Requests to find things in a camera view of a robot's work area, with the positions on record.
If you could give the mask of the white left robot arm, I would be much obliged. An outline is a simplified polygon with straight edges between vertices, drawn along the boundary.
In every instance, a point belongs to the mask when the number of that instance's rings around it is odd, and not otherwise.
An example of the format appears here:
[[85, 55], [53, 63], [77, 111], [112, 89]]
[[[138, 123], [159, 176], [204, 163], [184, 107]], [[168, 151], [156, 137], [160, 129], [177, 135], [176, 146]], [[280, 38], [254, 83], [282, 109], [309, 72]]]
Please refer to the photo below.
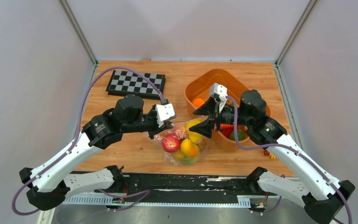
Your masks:
[[27, 199], [39, 210], [46, 211], [65, 199], [84, 192], [110, 189], [118, 193], [124, 188], [120, 167], [107, 166], [96, 172], [77, 174], [75, 168], [93, 155], [119, 142], [125, 133], [147, 132], [153, 137], [173, 127], [174, 106], [168, 101], [143, 112], [144, 101], [127, 95], [114, 108], [94, 116], [75, 138], [53, 158], [36, 168], [23, 168], [21, 181], [28, 187]]

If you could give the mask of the green toy lime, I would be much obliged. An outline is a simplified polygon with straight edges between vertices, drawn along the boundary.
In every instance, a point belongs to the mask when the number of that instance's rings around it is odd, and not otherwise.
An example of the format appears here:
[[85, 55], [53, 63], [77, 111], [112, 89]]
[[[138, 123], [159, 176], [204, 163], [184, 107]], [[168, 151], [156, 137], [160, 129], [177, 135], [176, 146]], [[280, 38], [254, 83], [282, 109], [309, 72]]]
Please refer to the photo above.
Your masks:
[[235, 131], [232, 131], [229, 135], [229, 139], [235, 141], [235, 138], [238, 139], [238, 141], [242, 141], [246, 138], [246, 135], [243, 131], [237, 130], [237, 133]]

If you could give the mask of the orange plastic basket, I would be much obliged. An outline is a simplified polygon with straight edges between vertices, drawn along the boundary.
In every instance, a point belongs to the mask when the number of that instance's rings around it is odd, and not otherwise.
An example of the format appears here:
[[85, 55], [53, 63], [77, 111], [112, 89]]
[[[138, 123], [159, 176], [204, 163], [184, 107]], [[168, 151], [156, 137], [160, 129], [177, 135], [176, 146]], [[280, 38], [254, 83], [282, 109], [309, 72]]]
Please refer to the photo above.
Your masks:
[[[192, 101], [196, 98], [207, 100], [209, 98], [210, 86], [214, 83], [218, 83], [227, 87], [228, 95], [235, 99], [238, 106], [240, 104], [240, 96], [242, 93], [251, 90], [226, 70], [210, 70], [204, 75], [201, 75], [200, 77], [190, 82], [184, 90], [184, 97], [187, 103], [186, 108], [191, 117], [199, 117], [197, 115], [193, 115], [193, 111], [196, 109], [196, 107], [192, 104]], [[213, 131], [212, 138], [207, 138], [207, 140], [213, 140], [216, 145], [227, 152], [232, 152], [239, 149], [235, 140], [226, 138], [221, 132]]]

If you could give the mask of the clear zip top bag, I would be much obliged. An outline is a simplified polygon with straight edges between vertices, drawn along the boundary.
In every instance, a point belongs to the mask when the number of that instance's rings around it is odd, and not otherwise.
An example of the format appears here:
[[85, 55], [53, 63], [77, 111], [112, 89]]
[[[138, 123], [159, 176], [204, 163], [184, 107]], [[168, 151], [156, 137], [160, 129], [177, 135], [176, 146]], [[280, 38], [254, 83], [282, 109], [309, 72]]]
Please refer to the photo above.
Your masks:
[[163, 163], [172, 166], [188, 166], [204, 159], [209, 152], [206, 137], [190, 131], [203, 122], [204, 117], [173, 124], [172, 129], [154, 135], [151, 140], [163, 153]]

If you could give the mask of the red toy apple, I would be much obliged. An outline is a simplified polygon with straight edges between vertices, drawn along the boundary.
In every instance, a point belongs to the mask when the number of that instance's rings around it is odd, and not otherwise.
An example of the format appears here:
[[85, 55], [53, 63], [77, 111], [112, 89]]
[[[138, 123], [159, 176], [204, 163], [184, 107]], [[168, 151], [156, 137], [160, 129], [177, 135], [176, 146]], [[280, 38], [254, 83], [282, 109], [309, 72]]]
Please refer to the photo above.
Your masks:
[[175, 153], [180, 150], [181, 139], [178, 138], [175, 134], [167, 134], [162, 139], [161, 144], [165, 152]]

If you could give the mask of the yellow brick toy car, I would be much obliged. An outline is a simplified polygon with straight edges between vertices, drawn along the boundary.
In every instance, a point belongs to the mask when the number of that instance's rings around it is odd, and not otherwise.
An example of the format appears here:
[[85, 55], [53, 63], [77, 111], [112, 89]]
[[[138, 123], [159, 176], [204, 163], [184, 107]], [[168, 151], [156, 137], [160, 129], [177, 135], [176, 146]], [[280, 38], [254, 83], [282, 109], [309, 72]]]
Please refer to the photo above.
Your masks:
[[274, 154], [271, 154], [268, 150], [264, 150], [263, 154], [270, 159], [276, 159], [276, 156]]

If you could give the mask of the green toy cabbage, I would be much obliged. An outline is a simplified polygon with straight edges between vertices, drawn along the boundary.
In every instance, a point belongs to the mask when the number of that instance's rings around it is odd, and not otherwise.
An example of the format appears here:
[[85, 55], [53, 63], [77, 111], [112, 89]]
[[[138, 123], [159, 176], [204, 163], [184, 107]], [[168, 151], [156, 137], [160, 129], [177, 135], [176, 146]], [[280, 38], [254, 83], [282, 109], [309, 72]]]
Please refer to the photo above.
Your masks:
[[194, 164], [197, 161], [198, 161], [198, 158], [190, 158], [190, 157], [185, 157], [184, 159], [181, 160], [181, 162], [186, 164], [186, 165]]

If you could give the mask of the red toy chili pepper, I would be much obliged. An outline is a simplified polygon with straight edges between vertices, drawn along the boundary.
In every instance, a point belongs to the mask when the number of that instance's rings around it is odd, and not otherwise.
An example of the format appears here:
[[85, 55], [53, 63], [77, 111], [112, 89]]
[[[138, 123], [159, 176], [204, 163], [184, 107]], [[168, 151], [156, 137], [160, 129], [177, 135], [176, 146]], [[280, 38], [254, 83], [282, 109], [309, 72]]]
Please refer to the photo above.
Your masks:
[[220, 125], [220, 131], [223, 132], [224, 130], [234, 130], [234, 129], [241, 129], [241, 125], [230, 125], [230, 124], [221, 124]]

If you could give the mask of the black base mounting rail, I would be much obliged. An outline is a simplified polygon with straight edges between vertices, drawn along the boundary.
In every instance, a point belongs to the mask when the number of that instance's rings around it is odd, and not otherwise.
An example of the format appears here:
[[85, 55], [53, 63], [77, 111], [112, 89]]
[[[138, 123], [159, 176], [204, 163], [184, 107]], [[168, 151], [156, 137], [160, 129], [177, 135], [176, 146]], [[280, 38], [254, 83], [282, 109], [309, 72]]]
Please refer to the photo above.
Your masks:
[[130, 195], [127, 202], [234, 204], [239, 196], [264, 201], [272, 197], [252, 186], [244, 176], [125, 173], [104, 190]]

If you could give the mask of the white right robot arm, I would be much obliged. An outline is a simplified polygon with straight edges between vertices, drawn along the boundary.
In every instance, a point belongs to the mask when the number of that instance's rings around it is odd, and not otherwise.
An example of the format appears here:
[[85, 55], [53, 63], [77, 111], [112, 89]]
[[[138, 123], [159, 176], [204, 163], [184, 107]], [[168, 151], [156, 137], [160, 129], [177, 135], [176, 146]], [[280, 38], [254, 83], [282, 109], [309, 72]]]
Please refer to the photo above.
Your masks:
[[248, 190], [254, 195], [263, 191], [284, 197], [304, 208], [315, 222], [328, 224], [345, 208], [348, 222], [353, 217], [348, 199], [355, 186], [339, 180], [311, 159], [288, 134], [286, 129], [266, 113], [266, 102], [257, 90], [242, 93], [240, 102], [227, 104], [226, 91], [212, 90], [209, 99], [194, 110], [207, 119], [191, 127], [192, 132], [211, 138], [223, 124], [242, 125], [255, 148], [263, 148], [284, 162], [300, 179], [295, 183], [258, 167], [248, 176]]

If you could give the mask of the orange toy fruit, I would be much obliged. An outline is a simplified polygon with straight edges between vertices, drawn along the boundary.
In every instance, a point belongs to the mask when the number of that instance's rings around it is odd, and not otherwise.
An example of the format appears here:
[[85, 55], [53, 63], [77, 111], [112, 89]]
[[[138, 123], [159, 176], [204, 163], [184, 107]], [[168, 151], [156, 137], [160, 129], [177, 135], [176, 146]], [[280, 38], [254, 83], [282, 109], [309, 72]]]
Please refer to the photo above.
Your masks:
[[205, 100], [202, 99], [202, 98], [195, 98], [195, 99], [192, 101], [192, 104], [195, 106], [195, 108], [201, 107], [204, 103], [205, 103]]

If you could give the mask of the black white checkerboard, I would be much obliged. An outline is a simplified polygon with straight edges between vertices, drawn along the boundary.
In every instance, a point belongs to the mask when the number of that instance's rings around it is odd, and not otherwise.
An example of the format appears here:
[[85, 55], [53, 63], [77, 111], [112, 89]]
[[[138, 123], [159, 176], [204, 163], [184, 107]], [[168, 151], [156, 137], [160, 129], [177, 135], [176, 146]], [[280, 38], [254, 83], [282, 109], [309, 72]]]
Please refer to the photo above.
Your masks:
[[160, 99], [158, 92], [154, 88], [131, 71], [114, 70], [106, 91], [108, 95], [113, 96], [134, 94], [144, 99]]

